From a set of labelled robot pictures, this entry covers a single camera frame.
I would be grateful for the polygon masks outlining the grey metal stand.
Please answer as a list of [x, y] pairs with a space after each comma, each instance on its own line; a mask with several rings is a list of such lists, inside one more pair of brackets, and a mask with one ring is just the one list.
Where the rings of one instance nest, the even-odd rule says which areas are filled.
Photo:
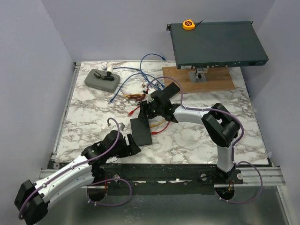
[[192, 83], [205, 83], [207, 82], [205, 76], [207, 72], [207, 68], [197, 68], [195, 71], [191, 71], [188, 74]]

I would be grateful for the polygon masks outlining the wooden board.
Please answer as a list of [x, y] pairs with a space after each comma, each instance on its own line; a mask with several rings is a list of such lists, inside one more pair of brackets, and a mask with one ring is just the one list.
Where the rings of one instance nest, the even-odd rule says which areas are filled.
[[235, 86], [227, 68], [209, 68], [204, 74], [195, 69], [163, 67], [163, 76], [173, 78], [183, 87], [184, 93], [233, 90]]

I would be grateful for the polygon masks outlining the grey case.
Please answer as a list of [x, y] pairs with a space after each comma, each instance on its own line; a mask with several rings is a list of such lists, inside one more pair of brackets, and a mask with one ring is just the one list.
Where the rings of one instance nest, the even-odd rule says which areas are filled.
[[115, 78], [115, 80], [105, 81], [105, 80], [97, 79], [93, 75], [95, 71], [98, 71], [101, 75], [106, 75], [106, 71], [92, 69], [84, 80], [85, 85], [97, 90], [114, 93], [120, 83], [120, 76], [112, 73], [112, 76]]

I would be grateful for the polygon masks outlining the red-brown handle tool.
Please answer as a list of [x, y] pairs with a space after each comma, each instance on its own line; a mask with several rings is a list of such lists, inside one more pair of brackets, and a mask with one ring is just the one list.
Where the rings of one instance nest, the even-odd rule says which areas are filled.
[[123, 95], [123, 97], [128, 99], [133, 99], [135, 100], [136, 103], [141, 103], [142, 100], [146, 97], [146, 94], [128, 94], [128, 95]]

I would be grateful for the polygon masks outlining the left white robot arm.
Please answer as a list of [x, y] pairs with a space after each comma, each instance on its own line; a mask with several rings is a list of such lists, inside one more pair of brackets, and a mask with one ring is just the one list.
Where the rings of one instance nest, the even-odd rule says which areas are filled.
[[83, 186], [107, 184], [109, 179], [102, 168], [110, 158], [126, 158], [141, 152], [131, 134], [124, 137], [112, 130], [102, 141], [86, 147], [76, 159], [57, 172], [19, 188], [14, 204], [19, 219], [28, 225], [42, 220], [61, 197]]

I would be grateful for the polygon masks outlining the black T-shaped fitting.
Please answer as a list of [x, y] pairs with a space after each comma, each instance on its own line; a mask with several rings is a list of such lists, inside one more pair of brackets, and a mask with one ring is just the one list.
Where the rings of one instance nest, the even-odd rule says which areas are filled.
[[105, 81], [114, 81], [115, 78], [112, 76], [111, 72], [106, 72], [106, 75], [101, 75], [98, 71], [95, 71], [93, 74], [97, 79], [105, 80]]

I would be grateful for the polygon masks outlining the yellow tape measure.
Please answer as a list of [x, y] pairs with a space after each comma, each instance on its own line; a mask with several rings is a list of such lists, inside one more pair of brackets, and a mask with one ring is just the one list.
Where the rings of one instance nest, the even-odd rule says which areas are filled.
[[194, 23], [191, 19], [188, 19], [182, 23], [182, 28], [184, 30], [193, 30], [197, 26], [199, 26], [202, 22], [203, 22], [203, 20], [201, 20], [200, 22]]

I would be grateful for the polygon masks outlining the dark green rack unit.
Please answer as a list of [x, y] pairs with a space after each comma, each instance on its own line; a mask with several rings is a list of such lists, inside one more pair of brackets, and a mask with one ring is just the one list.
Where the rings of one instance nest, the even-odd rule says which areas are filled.
[[263, 66], [269, 60], [251, 21], [167, 25], [177, 69]]

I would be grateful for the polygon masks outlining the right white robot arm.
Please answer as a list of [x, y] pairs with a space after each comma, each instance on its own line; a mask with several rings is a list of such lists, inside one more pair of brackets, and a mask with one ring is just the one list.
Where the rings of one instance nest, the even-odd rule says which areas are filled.
[[139, 118], [142, 120], [163, 117], [168, 122], [189, 122], [203, 125], [211, 140], [217, 145], [216, 179], [225, 184], [233, 178], [234, 146], [244, 134], [244, 128], [239, 119], [233, 116], [220, 103], [212, 107], [187, 107], [182, 102], [172, 103], [163, 91], [151, 93], [140, 103]]

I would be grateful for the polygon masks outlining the black TP-Link network switch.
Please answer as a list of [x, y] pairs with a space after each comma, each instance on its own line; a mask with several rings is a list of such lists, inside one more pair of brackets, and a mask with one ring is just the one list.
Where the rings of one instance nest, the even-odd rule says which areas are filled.
[[150, 125], [147, 120], [135, 118], [130, 120], [133, 140], [138, 146], [152, 145]]

